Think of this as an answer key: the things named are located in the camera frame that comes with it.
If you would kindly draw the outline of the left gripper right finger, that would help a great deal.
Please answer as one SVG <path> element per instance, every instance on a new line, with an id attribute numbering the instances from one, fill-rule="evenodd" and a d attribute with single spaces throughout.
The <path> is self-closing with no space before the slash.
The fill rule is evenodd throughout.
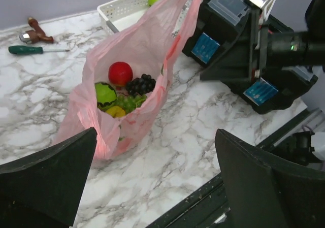
<path id="1" fill-rule="evenodd" d="M 324 172 L 218 129 L 215 148 L 234 227 L 324 227 Z"/>

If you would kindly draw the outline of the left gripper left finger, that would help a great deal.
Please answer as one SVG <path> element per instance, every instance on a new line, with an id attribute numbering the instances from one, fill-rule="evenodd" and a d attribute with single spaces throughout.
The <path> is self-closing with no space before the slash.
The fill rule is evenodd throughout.
<path id="1" fill-rule="evenodd" d="M 91 127 L 1 165 L 1 227 L 72 227 L 96 138 Z"/>

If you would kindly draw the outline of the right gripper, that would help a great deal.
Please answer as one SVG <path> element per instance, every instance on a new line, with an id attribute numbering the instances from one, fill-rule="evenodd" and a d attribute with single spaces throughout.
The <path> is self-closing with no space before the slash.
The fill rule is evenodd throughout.
<path id="1" fill-rule="evenodd" d="M 202 81 L 253 82 L 267 66 L 269 23 L 259 24 L 260 9 L 252 9 L 241 34 L 231 47 L 200 74 Z"/>

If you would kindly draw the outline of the pink plastic bag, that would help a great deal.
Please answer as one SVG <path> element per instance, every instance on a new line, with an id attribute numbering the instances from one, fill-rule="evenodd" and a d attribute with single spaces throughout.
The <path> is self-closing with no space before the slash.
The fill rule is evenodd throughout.
<path id="1" fill-rule="evenodd" d="M 159 0 L 89 51 L 53 144 L 90 127 L 97 133 L 96 159 L 138 144 L 167 100 L 174 63 L 194 33 L 201 1 Z"/>

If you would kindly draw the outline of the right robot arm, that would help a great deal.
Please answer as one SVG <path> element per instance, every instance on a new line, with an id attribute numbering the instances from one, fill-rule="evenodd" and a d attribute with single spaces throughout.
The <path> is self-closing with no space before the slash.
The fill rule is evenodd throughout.
<path id="1" fill-rule="evenodd" d="M 202 81 L 254 81 L 266 70 L 324 66 L 324 0 L 312 0 L 306 31 L 269 33 L 268 17 L 275 0 L 244 0 L 250 5 L 244 29 L 220 57 L 205 69 Z"/>

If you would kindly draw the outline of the yellow fake lemon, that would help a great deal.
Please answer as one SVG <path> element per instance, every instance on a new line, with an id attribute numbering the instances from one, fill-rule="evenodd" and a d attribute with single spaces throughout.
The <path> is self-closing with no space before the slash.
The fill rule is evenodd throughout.
<path id="1" fill-rule="evenodd" d="M 107 109 L 105 112 L 113 118 L 121 118 L 126 115 L 125 110 L 120 106 L 112 106 L 111 108 Z"/>

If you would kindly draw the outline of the dark purple fake grapes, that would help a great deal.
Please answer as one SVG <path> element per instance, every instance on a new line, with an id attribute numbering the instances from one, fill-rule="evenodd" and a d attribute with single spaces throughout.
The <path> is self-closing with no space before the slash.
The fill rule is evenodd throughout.
<path id="1" fill-rule="evenodd" d="M 129 95 L 144 95 L 154 90 L 156 80 L 150 75 L 142 74 L 140 78 L 135 78 L 127 82 L 125 89 Z"/>

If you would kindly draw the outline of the green fake grapes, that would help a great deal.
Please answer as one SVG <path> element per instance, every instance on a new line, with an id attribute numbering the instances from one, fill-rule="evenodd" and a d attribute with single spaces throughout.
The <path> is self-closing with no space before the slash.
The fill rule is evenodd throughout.
<path id="1" fill-rule="evenodd" d="M 147 95 L 123 95 L 120 94 L 117 100 L 113 103 L 113 106 L 119 106 L 126 114 L 134 111 L 136 108 L 140 108 L 141 105 L 147 100 Z"/>

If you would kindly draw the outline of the red fake apple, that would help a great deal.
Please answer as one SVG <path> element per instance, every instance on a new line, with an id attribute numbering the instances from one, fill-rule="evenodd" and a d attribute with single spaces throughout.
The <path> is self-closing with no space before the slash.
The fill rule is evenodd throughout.
<path id="1" fill-rule="evenodd" d="M 132 81 L 133 70 L 126 62 L 115 62 L 109 67 L 108 79 L 111 84 L 124 87 L 128 82 Z"/>

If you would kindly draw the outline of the black plastic toolbox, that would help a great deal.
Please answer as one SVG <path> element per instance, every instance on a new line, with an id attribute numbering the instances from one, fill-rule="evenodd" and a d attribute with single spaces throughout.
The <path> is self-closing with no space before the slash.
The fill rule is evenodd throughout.
<path id="1" fill-rule="evenodd" d="M 204 70 L 207 69 L 241 34 L 250 8 L 244 0 L 203 0 L 199 7 L 196 29 L 187 40 L 183 53 L 198 62 Z M 271 15 L 267 22 L 271 34 L 293 31 Z M 254 111 L 266 114 L 290 107 L 316 81 L 313 67 L 293 66 L 266 70 L 253 82 L 220 82 L 249 103 Z"/>

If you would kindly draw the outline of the green fruit with black trim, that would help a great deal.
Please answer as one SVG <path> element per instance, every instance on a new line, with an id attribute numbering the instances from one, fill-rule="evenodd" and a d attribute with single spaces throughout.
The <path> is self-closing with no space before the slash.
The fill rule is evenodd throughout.
<path id="1" fill-rule="evenodd" d="M 95 85 L 97 107 L 106 111 L 117 100 L 115 89 L 106 82 L 98 82 Z"/>

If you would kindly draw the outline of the white perforated plastic basket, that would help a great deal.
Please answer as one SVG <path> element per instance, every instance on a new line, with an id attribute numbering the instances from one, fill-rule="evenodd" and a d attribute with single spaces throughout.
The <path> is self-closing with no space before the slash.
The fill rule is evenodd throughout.
<path id="1" fill-rule="evenodd" d="M 108 35 L 137 23 L 148 9 L 148 0 L 113 0 L 97 7 L 102 28 Z"/>

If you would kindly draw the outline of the brown metal faucet valve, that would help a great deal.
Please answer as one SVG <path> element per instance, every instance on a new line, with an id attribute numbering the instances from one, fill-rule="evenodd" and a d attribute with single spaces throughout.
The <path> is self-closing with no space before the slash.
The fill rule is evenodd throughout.
<path id="1" fill-rule="evenodd" d="M 28 18 L 28 24 L 32 28 L 28 31 L 23 31 L 19 34 L 19 39 L 26 44 L 35 44 L 38 42 L 44 42 L 53 44 L 54 38 L 47 36 L 45 32 L 40 28 L 39 23 L 33 17 Z"/>

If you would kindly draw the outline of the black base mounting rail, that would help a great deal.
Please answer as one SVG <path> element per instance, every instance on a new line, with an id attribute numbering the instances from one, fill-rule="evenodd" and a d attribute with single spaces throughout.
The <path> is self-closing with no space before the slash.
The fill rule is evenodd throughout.
<path id="1" fill-rule="evenodd" d="M 324 113 L 304 110 L 256 146 L 215 135 L 220 174 L 151 227 L 324 227 Z"/>

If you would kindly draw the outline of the green handled screwdriver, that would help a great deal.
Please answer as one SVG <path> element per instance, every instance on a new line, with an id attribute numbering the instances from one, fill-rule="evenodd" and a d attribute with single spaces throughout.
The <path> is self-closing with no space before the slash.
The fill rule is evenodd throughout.
<path id="1" fill-rule="evenodd" d="M 69 52 L 69 49 L 43 49 L 42 47 L 32 47 L 15 45 L 9 46 L 8 52 L 14 55 L 33 55 L 33 54 L 43 54 L 45 52 Z"/>

